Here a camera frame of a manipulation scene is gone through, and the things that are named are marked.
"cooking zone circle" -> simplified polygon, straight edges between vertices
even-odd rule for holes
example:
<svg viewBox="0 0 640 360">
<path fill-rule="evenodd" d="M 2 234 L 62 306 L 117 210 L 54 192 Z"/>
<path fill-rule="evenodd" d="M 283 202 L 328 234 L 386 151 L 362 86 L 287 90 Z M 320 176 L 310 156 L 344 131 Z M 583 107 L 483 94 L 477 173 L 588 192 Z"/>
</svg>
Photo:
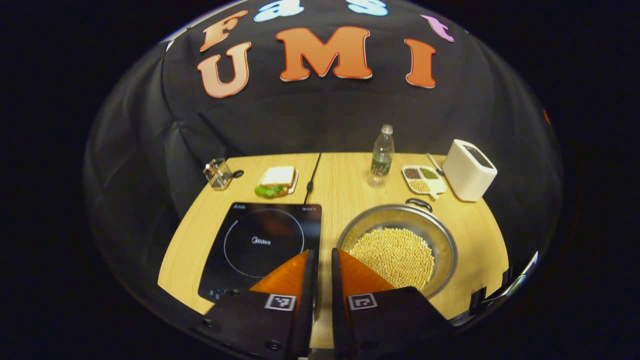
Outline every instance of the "cooking zone circle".
<svg viewBox="0 0 640 360">
<path fill-rule="evenodd" d="M 236 220 L 223 246 L 229 265 L 255 279 L 267 276 L 304 247 L 305 235 L 298 220 L 273 208 L 255 210 Z"/>
</svg>

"wooden tabletop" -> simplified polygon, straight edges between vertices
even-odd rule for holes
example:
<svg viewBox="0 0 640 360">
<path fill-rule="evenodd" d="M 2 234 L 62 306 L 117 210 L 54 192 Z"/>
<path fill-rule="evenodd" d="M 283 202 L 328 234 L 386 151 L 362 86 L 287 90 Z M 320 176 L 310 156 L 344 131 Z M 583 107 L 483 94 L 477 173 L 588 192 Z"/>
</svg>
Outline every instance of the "wooden tabletop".
<svg viewBox="0 0 640 360">
<path fill-rule="evenodd" d="M 224 191 L 208 185 L 191 205 L 178 226 L 164 255 L 158 285 L 191 309 L 205 314 L 214 304 L 198 295 L 198 285 L 211 245 L 233 202 L 302 204 L 318 153 L 246 156 L 229 158 L 231 171 L 244 175 L 233 179 Z M 439 165 L 445 156 L 434 156 Z M 269 167 L 292 165 L 299 173 L 296 190 L 290 195 L 265 199 L 253 189 Z M 331 249 L 349 222 L 361 212 L 381 204 L 404 204 L 411 197 L 429 202 L 433 214 L 450 230 L 458 247 L 458 267 L 449 284 L 430 303 L 447 319 L 466 311 L 471 293 L 487 287 L 497 290 L 502 273 L 509 267 L 502 234 L 484 200 L 462 202 L 447 184 L 438 200 L 413 193 L 404 180 L 405 165 L 433 166 L 424 154 L 396 154 L 383 188 L 367 184 L 370 152 L 322 153 L 314 177 L 314 191 L 308 204 L 322 206 L 319 255 L 319 293 L 316 322 L 312 329 L 313 348 L 333 348 L 331 314 Z"/>
</svg>

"induction cooktop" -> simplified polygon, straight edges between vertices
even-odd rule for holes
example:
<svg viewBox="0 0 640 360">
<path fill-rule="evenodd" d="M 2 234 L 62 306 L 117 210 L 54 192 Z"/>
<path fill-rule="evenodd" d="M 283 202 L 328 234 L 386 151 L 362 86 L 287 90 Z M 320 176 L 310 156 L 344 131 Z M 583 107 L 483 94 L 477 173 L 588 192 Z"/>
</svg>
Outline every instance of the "induction cooktop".
<svg viewBox="0 0 640 360">
<path fill-rule="evenodd" d="M 318 249 L 322 207 L 313 204 L 231 205 L 202 271 L 198 294 L 212 302 L 247 290 L 307 249 Z"/>
</svg>

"metal bowl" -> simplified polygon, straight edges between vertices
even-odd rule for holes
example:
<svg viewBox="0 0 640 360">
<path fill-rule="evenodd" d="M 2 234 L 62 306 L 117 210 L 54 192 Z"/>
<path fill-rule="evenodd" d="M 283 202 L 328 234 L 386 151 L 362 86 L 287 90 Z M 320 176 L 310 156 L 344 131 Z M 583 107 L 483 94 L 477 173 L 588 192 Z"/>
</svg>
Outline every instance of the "metal bowl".
<svg viewBox="0 0 640 360">
<path fill-rule="evenodd" d="M 408 229 L 424 239 L 432 250 L 435 267 L 431 280 L 419 290 L 427 299 L 440 292 L 456 271 L 458 248 L 451 232 L 431 213 L 404 204 L 376 206 L 347 225 L 337 247 L 349 252 L 362 235 L 384 228 Z"/>
</svg>

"white divided tray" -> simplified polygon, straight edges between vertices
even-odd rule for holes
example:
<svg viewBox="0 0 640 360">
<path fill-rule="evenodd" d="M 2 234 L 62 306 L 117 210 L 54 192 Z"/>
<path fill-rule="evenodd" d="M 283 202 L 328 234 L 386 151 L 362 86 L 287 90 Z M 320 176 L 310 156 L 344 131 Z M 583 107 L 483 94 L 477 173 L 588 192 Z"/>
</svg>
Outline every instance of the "white divided tray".
<svg viewBox="0 0 640 360">
<path fill-rule="evenodd" d="M 291 184 L 291 187 L 289 188 L 289 191 L 287 193 L 293 193 L 293 191 L 296 189 L 296 183 L 298 182 L 298 169 L 294 168 L 293 171 L 294 171 L 293 183 Z M 260 184 L 262 183 L 262 179 L 264 179 L 264 176 L 266 174 L 267 172 L 265 171 L 262 177 L 260 178 L 260 180 L 258 181 L 258 186 L 260 186 Z"/>
<path fill-rule="evenodd" d="M 415 169 L 418 172 L 418 175 L 420 175 L 420 179 L 410 179 L 406 176 L 406 174 L 404 173 L 404 171 L 406 169 Z M 430 172 L 432 172 L 434 175 L 436 175 L 437 179 L 427 179 L 424 174 L 422 173 L 422 171 L 420 171 L 421 168 L 424 168 Z M 440 175 L 438 174 L 438 172 L 436 172 L 436 170 L 432 167 L 427 167 L 427 166 L 422 166 L 422 165 L 407 165 L 405 167 L 402 167 L 402 175 L 404 177 L 404 180 L 406 180 L 407 185 L 409 185 L 409 188 L 411 188 L 411 190 L 415 193 L 419 193 L 419 194 L 429 194 L 429 193 L 444 193 L 447 191 L 447 185 L 444 183 L 444 180 L 442 180 L 442 178 L 440 177 Z M 412 185 L 411 185 L 411 181 L 424 181 L 427 186 L 430 189 L 430 192 L 420 192 L 418 190 L 416 190 Z"/>
</svg>

